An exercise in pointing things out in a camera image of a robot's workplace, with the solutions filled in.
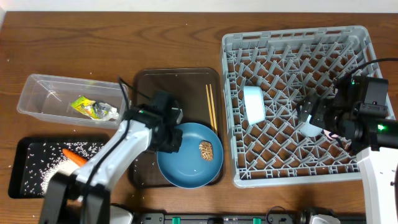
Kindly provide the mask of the black plastic bin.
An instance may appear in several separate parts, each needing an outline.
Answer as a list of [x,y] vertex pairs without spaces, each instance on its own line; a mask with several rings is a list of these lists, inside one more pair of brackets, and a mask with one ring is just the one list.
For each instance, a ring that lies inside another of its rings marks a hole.
[[68,160],[62,149],[91,159],[109,140],[102,135],[84,137],[26,137],[18,142],[12,166],[8,195],[11,198],[42,198],[41,173]]

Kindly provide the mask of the green snack wrapper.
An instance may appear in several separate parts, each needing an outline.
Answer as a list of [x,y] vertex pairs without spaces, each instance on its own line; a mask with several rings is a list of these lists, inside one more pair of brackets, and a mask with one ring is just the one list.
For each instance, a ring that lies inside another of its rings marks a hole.
[[103,102],[90,100],[80,96],[71,103],[71,107],[79,113],[98,121],[117,120],[119,118],[118,109]]

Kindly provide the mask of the pink cup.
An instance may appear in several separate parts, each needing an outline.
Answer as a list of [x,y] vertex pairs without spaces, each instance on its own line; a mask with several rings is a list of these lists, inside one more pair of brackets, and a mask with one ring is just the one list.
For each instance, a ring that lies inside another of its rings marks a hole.
[[330,131],[327,131],[327,130],[323,130],[323,133],[325,134],[325,136],[328,138],[328,139],[338,139],[340,136],[339,135],[337,135],[337,134],[335,134],[335,133],[333,133],[333,132],[330,132]]

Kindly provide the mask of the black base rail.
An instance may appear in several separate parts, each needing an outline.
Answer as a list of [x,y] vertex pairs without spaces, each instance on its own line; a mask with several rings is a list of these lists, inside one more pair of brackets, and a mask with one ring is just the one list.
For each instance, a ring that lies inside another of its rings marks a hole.
[[264,215],[134,213],[120,205],[111,206],[111,223],[131,224],[266,224],[266,223],[360,223],[364,215],[337,215],[325,208],[307,208],[298,214],[271,208]]

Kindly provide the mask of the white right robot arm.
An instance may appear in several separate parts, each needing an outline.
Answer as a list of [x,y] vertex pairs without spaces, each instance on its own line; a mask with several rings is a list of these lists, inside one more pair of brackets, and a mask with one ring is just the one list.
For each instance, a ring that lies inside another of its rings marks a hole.
[[298,119],[351,141],[364,187],[367,223],[397,223],[397,121],[388,119],[388,81],[355,76],[334,98],[308,95]]

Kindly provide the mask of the wooden chopstick right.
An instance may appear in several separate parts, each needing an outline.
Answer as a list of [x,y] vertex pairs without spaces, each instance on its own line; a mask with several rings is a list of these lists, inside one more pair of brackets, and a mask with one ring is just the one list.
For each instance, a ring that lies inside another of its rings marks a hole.
[[211,84],[209,84],[209,89],[210,89],[211,109],[212,109],[212,117],[213,117],[213,127],[214,127],[215,134],[218,136],[218,125],[217,125],[217,120],[216,120],[215,101],[214,101],[213,89],[212,89]]

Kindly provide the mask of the light blue rice bowl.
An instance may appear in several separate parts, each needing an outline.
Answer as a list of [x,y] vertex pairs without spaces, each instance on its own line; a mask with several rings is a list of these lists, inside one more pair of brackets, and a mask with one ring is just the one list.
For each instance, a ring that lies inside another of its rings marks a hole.
[[261,88],[258,86],[244,86],[243,95],[249,125],[264,121],[266,114]]

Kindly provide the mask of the brown shiitake mushroom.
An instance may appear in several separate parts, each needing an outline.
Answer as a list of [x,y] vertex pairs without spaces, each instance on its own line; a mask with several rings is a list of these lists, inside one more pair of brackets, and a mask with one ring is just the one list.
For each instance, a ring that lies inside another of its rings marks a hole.
[[201,154],[201,158],[206,160],[206,161],[212,161],[214,158],[213,155],[213,146],[210,142],[208,141],[202,141],[199,144],[199,150]]

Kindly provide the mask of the large blue plate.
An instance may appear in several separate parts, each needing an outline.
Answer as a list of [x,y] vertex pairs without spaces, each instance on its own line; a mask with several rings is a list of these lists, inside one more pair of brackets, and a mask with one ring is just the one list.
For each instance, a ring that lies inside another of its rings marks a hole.
[[[218,136],[199,123],[183,123],[182,144],[178,152],[157,153],[157,163],[162,175],[173,185],[185,189],[199,188],[209,184],[223,166],[223,145]],[[200,144],[208,142],[212,148],[212,160],[202,158]]]

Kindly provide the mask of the light blue cup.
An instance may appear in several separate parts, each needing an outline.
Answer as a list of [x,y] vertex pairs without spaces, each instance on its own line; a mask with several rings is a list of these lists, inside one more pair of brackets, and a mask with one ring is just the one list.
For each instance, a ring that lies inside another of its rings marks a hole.
[[321,134],[323,131],[322,128],[319,128],[317,126],[314,126],[310,124],[309,122],[304,123],[304,125],[301,127],[300,132],[307,136],[307,137],[315,137]]

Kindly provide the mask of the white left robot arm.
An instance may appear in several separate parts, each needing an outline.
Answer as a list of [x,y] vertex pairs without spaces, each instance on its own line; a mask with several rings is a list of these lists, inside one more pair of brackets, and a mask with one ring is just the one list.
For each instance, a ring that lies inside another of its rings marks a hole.
[[132,223],[132,212],[110,202],[121,176],[144,151],[178,152],[183,113],[177,100],[158,91],[148,105],[125,112],[115,135],[85,165],[50,179],[40,223]]

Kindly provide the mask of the grey dishwasher rack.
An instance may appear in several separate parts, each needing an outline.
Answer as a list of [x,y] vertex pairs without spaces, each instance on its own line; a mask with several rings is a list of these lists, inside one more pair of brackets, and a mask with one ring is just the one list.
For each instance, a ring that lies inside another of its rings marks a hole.
[[[383,78],[363,26],[227,34],[221,43],[233,182],[239,188],[358,180],[345,138],[307,137],[296,106],[334,98],[355,76]],[[244,86],[262,90],[266,119],[249,125]]]

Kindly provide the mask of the orange carrot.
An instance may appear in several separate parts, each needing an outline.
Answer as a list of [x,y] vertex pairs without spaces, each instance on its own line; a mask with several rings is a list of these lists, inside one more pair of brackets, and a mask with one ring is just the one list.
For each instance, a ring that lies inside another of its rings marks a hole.
[[86,159],[70,151],[69,149],[62,149],[62,152],[66,158],[74,162],[78,167],[83,167],[87,163]]

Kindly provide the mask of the wooden chopstick left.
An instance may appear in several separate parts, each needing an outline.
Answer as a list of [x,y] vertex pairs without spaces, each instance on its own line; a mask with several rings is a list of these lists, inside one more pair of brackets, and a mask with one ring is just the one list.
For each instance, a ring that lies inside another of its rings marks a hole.
[[208,102],[208,111],[209,111],[211,129],[212,129],[213,132],[215,132],[213,113],[212,113],[212,106],[211,106],[211,99],[210,99],[210,93],[209,93],[209,89],[208,89],[209,86],[207,84],[205,86],[206,86],[206,97],[207,97],[207,102]]

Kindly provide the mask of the brown serving tray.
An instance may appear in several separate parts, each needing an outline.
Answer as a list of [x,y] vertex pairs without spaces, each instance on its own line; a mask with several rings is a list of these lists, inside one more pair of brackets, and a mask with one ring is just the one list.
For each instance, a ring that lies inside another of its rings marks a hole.
[[[215,101],[218,138],[223,145],[220,76],[212,68],[176,68],[142,70],[134,78],[139,91],[133,98],[134,105],[149,104],[149,97],[165,91],[177,100],[183,117],[180,124],[199,123],[211,129],[206,97],[206,84],[212,85]],[[129,181],[138,189],[176,187],[160,172],[157,153],[152,150],[141,153],[130,165]],[[207,185],[217,184],[223,176],[223,166],[218,175]]]

